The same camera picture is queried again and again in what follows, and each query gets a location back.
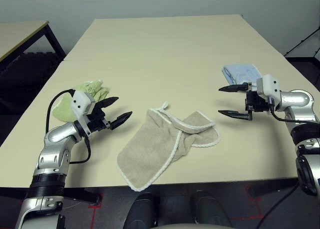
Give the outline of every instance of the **table surface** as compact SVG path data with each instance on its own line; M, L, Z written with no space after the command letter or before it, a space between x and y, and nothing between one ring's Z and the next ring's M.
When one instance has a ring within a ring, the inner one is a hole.
M48 23L46 20L0 23L0 61Z
M95 132L91 159L70 165L67 187L126 185L117 156L145 121L148 108L169 101L180 119L201 110L216 122L221 142L191 148L172 163L156 184L228 182L297 176L295 146L285 123L266 112L253 121L232 119L218 110L245 111L244 93L219 92L228 83L224 65L252 63L279 80L283 91L320 92L266 42L241 16L188 16L97 19L58 67L1 146L1 187L28 187L43 148L48 105L60 91L84 81L103 80L109 97L108 120L133 111L114 131ZM63 123L51 117L50 127ZM83 142L72 160L87 156Z

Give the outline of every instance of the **white wall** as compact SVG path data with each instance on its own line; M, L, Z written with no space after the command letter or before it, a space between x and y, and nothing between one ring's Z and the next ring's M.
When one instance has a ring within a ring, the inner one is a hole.
M48 20L66 52L95 18L217 14L242 14L285 53L318 28L320 0L0 0L0 22ZM291 55L313 56L319 46L317 33ZM49 51L50 46L42 39L32 50Z

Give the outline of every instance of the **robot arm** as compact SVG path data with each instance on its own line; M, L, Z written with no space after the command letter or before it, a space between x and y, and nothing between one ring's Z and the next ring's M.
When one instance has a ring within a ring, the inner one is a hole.
M252 84L230 85L219 89L224 92L246 92L245 110L239 113L232 110L219 110L220 113L237 119L253 119L252 112L270 111L278 120L286 123L295 144L295 160L301 189L308 195L317 196L320 204L320 121L314 110L314 98L304 90L281 91L279 82L271 75L256 81L257 90ZM284 112L284 119L275 115Z
M65 179L70 164L89 160L91 149L89 137L95 131L113 130L123 124L132 111L119 116L115 121L105 119L102 108L113 104L118 97L106 98L96 103L92 96L75 91L71 108L77 118L50 130L44 137L44 148L38 158L31 185L18 216L16 229L64 228L64 217L57 214L64 201ZM84 138L88 157L83 161L70 161L73 146Z

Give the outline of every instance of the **blue cloth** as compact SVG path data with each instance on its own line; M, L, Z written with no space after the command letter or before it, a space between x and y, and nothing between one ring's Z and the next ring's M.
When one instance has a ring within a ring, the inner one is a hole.
M252 64L225 65L222 73L230 85L252 83L256 86L257 79L262 78L260 71Z

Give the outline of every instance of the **green cloth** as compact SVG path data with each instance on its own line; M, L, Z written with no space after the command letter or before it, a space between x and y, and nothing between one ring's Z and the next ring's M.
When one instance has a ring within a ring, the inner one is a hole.
M101 80L86 81L80 85L73 87L75 90L79 90L85 93L90 93L96 102L99 102L106 98L108 90L102 87L103 82ZM61 101L53 108L52 115L64 122L74 122L76 117L70 107L72 97L69 93L64 94Z

